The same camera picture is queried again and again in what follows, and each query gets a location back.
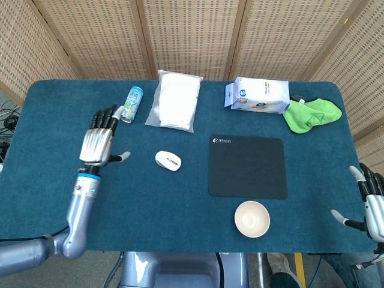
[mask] plastic bag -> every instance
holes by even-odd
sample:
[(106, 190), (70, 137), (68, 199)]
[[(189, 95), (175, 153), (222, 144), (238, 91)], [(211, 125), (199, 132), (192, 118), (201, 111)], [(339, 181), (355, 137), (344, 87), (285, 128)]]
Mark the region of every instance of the plastic bag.
[(193, 120), (203, 77), (159, 70), (159, 84), (145, 125), (193, 133)]

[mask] black mouse pad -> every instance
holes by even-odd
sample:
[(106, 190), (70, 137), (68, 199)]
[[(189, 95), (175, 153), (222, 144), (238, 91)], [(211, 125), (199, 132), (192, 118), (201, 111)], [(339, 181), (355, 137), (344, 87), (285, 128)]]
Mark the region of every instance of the black mouse pad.
[(212, 196), (285, 199), (288, 194), (283, 141), (212, 135), (208, 185)]

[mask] white computer mouse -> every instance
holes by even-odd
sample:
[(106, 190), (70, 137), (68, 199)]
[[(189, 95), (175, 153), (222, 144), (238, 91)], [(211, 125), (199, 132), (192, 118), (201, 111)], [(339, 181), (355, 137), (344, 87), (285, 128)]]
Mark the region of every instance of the white computer mouse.
[(181, 166), (181, 159), (174, 153), (167, 151), (159, 151), (155, 156), (156, 163), (171, 171), (176, 171)]

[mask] woven partition screen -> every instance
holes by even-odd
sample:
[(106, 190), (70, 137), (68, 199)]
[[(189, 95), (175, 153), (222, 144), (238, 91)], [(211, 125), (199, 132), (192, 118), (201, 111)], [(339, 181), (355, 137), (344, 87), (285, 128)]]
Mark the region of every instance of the woven partition screen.
[(39, 79), (73, 79), (63, 49), (48, 33), (26, 0), (0, 0), (0, 88), (22, 104)]
[(384, 2), (372, 0), (312, 80), (341, 89), (352, 134), (384, 118)]
[(145, 79), (147, 74), (132, 1), (38, 0), (47, 21), (71, 56), (96, 79)]
[(384, 175), (384, 134), (357, 149), (359, 159), (372, 171)]
[(236, 76), (299, 79), (352, 1), (253, 1)]
[(223, 80), (238, 4), (144, 0), (155, 68)]

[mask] white bowl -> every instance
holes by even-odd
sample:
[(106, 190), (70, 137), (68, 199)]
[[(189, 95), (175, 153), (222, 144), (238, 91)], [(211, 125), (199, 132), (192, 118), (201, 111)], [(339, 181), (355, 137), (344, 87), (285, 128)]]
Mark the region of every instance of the white bowl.
[(246, 201), (236, 209), (236, 227), (246, 237), (256, 238), (264, 235), (270, 223), (267, 209), (259, 202)]

